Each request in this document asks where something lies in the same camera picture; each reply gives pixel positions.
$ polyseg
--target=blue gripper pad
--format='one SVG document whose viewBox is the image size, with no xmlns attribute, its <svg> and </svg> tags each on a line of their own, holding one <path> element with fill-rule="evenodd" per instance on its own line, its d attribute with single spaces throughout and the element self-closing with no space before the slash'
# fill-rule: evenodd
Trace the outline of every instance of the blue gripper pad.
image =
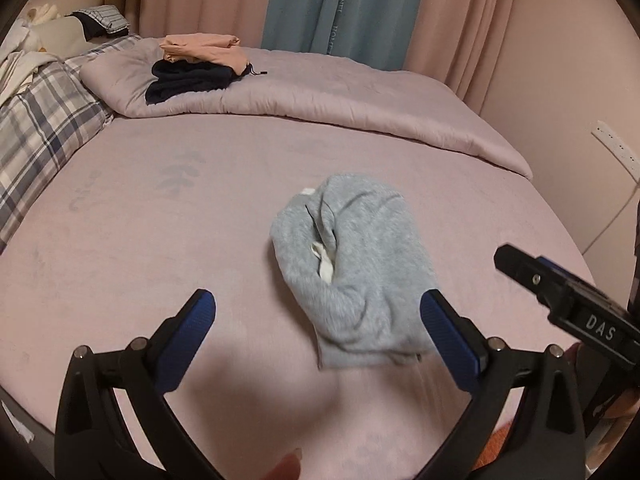
<svg viewBox="0 0 640 480">
<path fill-rule="evenodd" d="M 154 386 L 159 394 L 172 392 L 180 385 L 215 317 L 213 295 L 208 290 L 198 290 L 178 316 L 165 321 L 173 333 L 155 362 Z M 172 322 L 176 322 L 177 327 L 171 326 Z"/>
<path fill-rule="evenodd" d="M 486 362 L 482 363 L 484 356 L 479 356 L 472 348 L 472 344 L 476 346 L 478 342 L 474 334 L 472 337 L 476 340 L 468 342 L 462 332 L 468 332 L 472 327 L 482 337 L 478 329 L 468 319 L 460 317 L 439 290 L 429 290 L 422 295 L 420 318 L 456 385 L 472 395 L 476 393 Z"/>
<path fill-rule="evenodd" d="M 594 287 L 593 285 L 591 285 L 591 283 L 585 282 L 582 278 L 576 276 L 572 272 L 569 272 L 564 267 L 559 266 L 554 261 L 549 260 L 548 258 L 545 258 L 544 256 L 538 256 L 536 258 L 536 260 L 539 261 L 541 264 L 549 267 L 550 269 L 555 269 L 557 272 L 562 274 L 564 277 L 569 278 L 570 280 L 574 280 L 576 282 L 581 283 L 583 286 L 585 286 L 586 288 L 590 289 L 592 292 L 595 292 L 599 296 L 604 296 L 603 292 L 600 291 L 599 289 L 597 289 L 596 287 Z"/>
</svg>

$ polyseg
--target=drawstring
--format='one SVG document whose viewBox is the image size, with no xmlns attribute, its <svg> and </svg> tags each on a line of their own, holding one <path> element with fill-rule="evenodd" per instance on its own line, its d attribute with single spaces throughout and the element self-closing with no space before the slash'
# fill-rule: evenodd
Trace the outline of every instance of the drawstring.
<svg viewBox="0 0 640 480">
<path fill-rule="evenodd" d="M 249 74 L 251 74 L 251 75 L 265 75 L 266 72 L 256 72 L 254 70 L 254 66 L 251 63 L 249 63 Z"/>
</svg>

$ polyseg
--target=folded duvet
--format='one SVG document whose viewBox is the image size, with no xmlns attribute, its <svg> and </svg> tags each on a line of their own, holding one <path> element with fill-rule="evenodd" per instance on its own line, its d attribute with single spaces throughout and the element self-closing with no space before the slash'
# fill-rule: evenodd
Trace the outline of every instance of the folded duvet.
<svg viewBox="0 0 640 480">
<path fill-rule="evenodd" d="M 445 85 L 411 72 L 383 72 L 351 59 L 247 48 L 257 71 L 224 90 L 187 92 L 147 105 L 162 58 L 148 38 L 86 63 L 82 82 L 113 110 L 147 118 L 185 113 L 272 115 L 415 139 L 478 156 L 527 178 L 524 158 Z"/>
</svg>

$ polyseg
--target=blue curtain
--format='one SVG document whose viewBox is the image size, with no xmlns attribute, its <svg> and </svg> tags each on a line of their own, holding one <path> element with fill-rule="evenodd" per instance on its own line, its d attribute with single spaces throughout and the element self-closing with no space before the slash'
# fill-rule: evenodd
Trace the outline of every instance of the blue curtain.
<svg viewBox="0 0 640 480">
<path fill-rule="evenodd" d="M 262 47 L 402 68 L 420 0 L 269 0 Z"/>
</svg>

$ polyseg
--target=orange object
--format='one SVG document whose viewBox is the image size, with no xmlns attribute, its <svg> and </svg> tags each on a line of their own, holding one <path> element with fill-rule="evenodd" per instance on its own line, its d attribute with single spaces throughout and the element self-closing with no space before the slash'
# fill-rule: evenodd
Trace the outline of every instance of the orange object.
<svg viewBox="0 0 640 480">
<path fill-rule="evenodd" d="M 498 454 L 502 449 L 504 441 L 507 439 L 507 435 L 509 434 L 510 429 L 511 423 L 501 427 L 500 430 L 492 434 L 491 438 L 489 438 L 489 440 L 487 441 L 486 446 L 484 446 L 482 453 L 478 457 L 478 461 L 476 462 L 474 469 L 478 469 L 482 466 L 490 464 L 496 458 L 498 458 Z"/>
<path fill-rule="evenodd" d="M 298 480 L 302 472 L 302 452 L 297 449 L 285 455 L 280 463 L 269 471 L 261 480 Z"/>
<path fill-rule="evenodd" d="M 160 48 L 167 61 L 209 61 L 231 67 L 237 75 L 249 64 L 240 39 L 229 34 L 175 34 L 164 38 Z"/>
</svg>

